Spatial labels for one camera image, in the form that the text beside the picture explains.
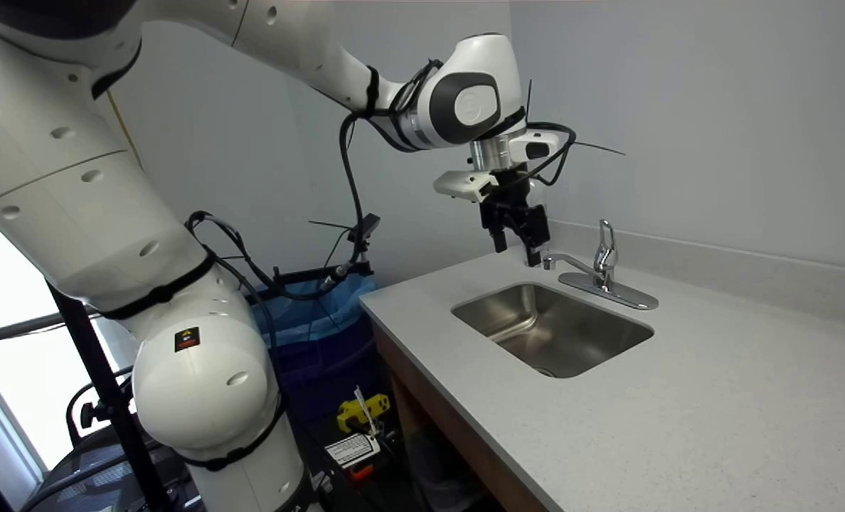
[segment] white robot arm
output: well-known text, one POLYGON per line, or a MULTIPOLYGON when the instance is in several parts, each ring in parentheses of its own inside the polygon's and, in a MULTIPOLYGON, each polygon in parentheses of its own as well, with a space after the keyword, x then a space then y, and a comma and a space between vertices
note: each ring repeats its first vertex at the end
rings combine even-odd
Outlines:
POLYGON ((447 63, 390 82, 330 40, 330 14, 327 0, 0 0, 0 230, 57 290, 142 341, 139 421, 188 461, 208 509, 296 506, 304 466, 248 304, 94 108, 134 65, 145 20, 285 68, 398 151, 472 142, 475 171, 435 188, 481 202, 495 245, 512 228, 529 262, 549 236, 526 176, 560 134, 526 125, 509 40, 461 40, 447 63))

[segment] white wall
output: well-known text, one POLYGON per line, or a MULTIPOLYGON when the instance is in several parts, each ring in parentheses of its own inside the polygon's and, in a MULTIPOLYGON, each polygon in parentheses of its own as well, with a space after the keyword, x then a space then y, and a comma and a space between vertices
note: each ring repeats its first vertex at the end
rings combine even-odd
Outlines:
POLYGON ((563 222, 845 265, 845 0, 515 0, 563 222))
MULTIPOLYGON (((341 0, 344 46, 393 80, 447 57, 475 31, 506 31, 506 0, 407 3, 341 0)), ((336 151, 341 108, 304 85, 179 26, 145 31, 139 65, 114 91, 142 162, 168 205, 230 219, 262 265, 321 265, 336 230, 353 222, 336 151)), ((373 239, 381 279, 407 279, 489 250, 478 210, 432 193, 432 179, 467 151, 395 154, 370 128, 353 142, 364 210, 384 219, 373 239)))

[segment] wire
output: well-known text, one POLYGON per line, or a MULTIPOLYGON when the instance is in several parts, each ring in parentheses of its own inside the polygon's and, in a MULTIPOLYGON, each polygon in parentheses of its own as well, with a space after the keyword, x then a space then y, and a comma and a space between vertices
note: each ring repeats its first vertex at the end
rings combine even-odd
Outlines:
MULTIPOLYGON (((134 373, 134 367, 122 367, 122 370, 114 373, 114 378, 122 378, 122 375, 131 375, 131 373, 134 373)), ((80 430, 77 430, 77 424, 74 424, 74 407, 77 407, 77 401, 80 401, 91 387, 94 387, 94 384, 80 387, 80 390, 71 395, 68 407, 65 407, 65 424, 68 424, 68 435, 71 435, 71 444, 74 444, 74 447, 80 444, 80 430)))
POLYGON ((521 179, 538 179, 538 182, 543 182, 543 185, 555 185, 555 182, 560 179, 560 174, 563 174, 569 148, 575 145, 575 131, 566 128, 566 125, 558 125, 558 122, 529 122, 529 128, 535 128, 535 131, 560 131, 560 134, 566 134, 566 139, 563 139, 563 145, 560 145, 558 154, 552 154, 552 156, 543 159, 538 168, 532 168, 529 174, 521 176, 521 179), (558 162, 558 171, 555 171, 552 179, 543 179, 541 171, 549 168, 552 162, 558 162))
POLYGON ((361 193, 358 193, 358 185, 356 185, 356 171, 353 171, 353 162, 350 162, 350 128, 361 119, 364 114, 347 114, 339 125, 339 156, 341 156, 341 168, 344 168, 344 179, 347 179, 347 191, 353 193, 353 208, 356 208, 356 250, 353 250, 353 262, 358 256, 358 245, 364 242, 364 233, 361 233, 361 222, 364 222, 364 205, 361 205, 361 193))
MULTIPOLYGON (((265 290, 270 290, 270 293, 287 296, 287 299, 293 299, 293 302, 313 302, 313 299, 327 296, 327 293, 341 282, 341 279, 333 279, 330 287, 324 287, 324 290, 319 290, 319 293, 307 293, 307 296, 287 293, 282 284, 276 284, 276 282, 273 282, 273 279, 253 262, 245 236, 242 236, 233 225, 216 219, 216 216, 208 213, 208 210, 193 210, 193 213, 188 216, 185 228, 196 236, 196 228, 199 228, 202 222, 213 222, 213 225, 233 242, 233 247, 239 250, 236 259, 242 259, 242 262, 250 267, 250 273, 253 273, 253 276, 265 284, 265 290)), ((225 262, 225 259, 216 259, 216 262, 219 262, 228 273, 233 273, 233 276, 248 287, 248 293, 250 293, 253 299, 259 296, 256 287, 242 276, 242 270, 236 270, 236 267, 233 267, 230 262, 225 262)))
POLYGON ((617 151, 617 148, 609 148, 609 145, 595 145, 595 142, 575 142, 575 145, 580 145, 580 148, 595 148, 595 151, 606 151, 606 154, 617 154, 617 156, 626 156, 623 151, 617 151))
POLYGON ((321 267, 330 267, 330 262, 333 262, 333 256, 336 256, 336 250, 339 250, 339 245, 341 245, 341 239, 344 239, 347 233, 350 233, 350 230, 341 230, 341 233, 336 236, 336 242, 333 242, 333 247, 330 247, 330 253, 327 253, 327 259, 324 259, 321 267))
POLYGON ((253 310, 256 310, 256 316, 262 319, 262 327, 265 327, 265 333, 270 336, 270 356, 276 353, 276 319, 273 319, 273 310, 270 310, 270 304, 267 302, 262 302, 259 299, 259 293, 256 293, 256 287, 250 284, 250 279, 242 273, 242 270, 236 270, 230 262, 225 262, 225 259, 216 259, 216 265, 219 267, 225 267, 245 290, 248 290, 248 296, 253 299, 253 310))

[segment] trash bin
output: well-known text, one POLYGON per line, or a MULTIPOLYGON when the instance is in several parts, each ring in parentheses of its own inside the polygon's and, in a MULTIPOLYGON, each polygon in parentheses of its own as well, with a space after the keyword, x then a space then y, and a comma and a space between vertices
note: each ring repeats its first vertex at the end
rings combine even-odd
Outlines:
MULTIPOLYGON (((384 393, 384 373, 373 347, 373 324, 358 304, 358 296, 373 290, 370 276, 347 276, 336 290, 316 302, 293 302, 285 296, 267 299, 265 313, 273 313, 276 347, 270 347, 267 324, 265 341, 273 350, 276 378, 287 404, 293 430, 324 444, 339 404, 384 393)), ((313 293, 319 282, 290 284, 290 293, 313 293)))

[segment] sink basin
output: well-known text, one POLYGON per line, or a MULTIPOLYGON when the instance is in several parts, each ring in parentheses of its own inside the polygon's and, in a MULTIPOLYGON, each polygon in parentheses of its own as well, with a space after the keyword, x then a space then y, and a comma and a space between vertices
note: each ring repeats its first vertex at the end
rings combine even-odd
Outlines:
POLYGON ((572 378, 652 338, 654 330, 541 284, 458 304, 461 321, 552 378, 572 378))

